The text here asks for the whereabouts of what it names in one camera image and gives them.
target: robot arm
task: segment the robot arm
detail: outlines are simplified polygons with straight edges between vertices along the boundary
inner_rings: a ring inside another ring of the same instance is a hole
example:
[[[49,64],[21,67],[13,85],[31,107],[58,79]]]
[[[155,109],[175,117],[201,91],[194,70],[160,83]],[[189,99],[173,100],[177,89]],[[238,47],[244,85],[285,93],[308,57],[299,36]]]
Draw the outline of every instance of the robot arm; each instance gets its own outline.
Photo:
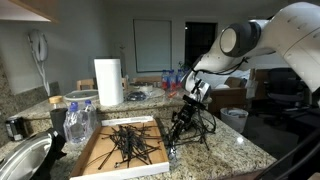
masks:
[[[198,71],[214,73],[225,69],[235,58],[276,52],[311,92],[320,93],[319,21],[320,7],[300,2],[283,8],[271,20],[231,24],[217,37],[210,51],[193,64],[182,86],[193,94],[200,94],[200,100],[205,99],[211,88],[199,82]]]

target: whiteboard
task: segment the whiteboard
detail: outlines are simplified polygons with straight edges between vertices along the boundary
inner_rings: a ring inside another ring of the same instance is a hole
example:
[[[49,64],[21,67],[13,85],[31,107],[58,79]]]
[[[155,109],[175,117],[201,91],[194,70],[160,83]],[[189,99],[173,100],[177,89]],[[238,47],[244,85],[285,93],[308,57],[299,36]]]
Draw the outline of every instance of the whiteboard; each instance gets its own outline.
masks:
[[[133,20],[136,70],[171,69],[171,21]]]

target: paper towel roll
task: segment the paper towel roll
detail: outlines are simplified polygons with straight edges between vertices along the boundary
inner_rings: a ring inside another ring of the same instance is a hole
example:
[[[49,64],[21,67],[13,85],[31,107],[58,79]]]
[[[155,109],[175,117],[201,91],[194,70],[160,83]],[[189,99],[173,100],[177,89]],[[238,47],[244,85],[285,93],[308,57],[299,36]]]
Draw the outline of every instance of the paper towel roll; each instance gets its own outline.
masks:
[[[95,59],[100,104],[117,105],[123,102],[120,59]]]

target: backsplash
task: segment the backsplash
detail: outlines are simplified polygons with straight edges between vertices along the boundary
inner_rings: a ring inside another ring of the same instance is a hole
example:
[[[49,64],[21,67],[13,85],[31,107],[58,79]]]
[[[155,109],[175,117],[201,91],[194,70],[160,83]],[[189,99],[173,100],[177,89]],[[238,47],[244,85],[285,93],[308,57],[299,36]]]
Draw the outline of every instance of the backsplash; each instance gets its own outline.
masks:
[[[50,83],[50,90],[52,96],[60,94],[58,82]],[[43,86],[13,95],[0,59],[0,147],[10,141],[4,124],[6,119],[46,99]]]

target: granite countertop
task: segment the granite countertop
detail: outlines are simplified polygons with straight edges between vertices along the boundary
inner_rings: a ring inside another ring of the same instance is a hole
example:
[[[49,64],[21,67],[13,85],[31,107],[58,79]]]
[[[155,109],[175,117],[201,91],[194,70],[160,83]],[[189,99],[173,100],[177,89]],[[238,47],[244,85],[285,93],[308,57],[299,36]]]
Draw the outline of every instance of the granite countertop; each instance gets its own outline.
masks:
[[[203,103],[209,104],[212,101],[211,98],[206,99]],[[164,108],[173,106],[183,106],[185,102],[182,97],[175,97],[168,99],[165,95],[149,98],[144,101],[124,101],[118,105],[114,106],[102,106],[99,100],[92,100],[92,104],[97,108],[98,113],[113,113],[113,112],[125,112],[134,110],[144,110],[153,108]],[[31,108],[28,108],[17,116],[21,116],[26,120],[36,120],[36,119],[50,119],[50,104],[48,100],[45,100]]]
[[[177,146],[176,158],[170,160],[170,172],[137,179],[223,179],[263,170],[276,161],[271,155],[244,138],[242,135],[217,121],[215,134],[207,135],[210,151],[204,144],[192,143]],[[168,126],[169,120],[161,120]],[[0,159],[18,143],[10,142],[0,149]],[[67,156],[56,161],[52,179],[68,179],[84,144],[66,144]]]

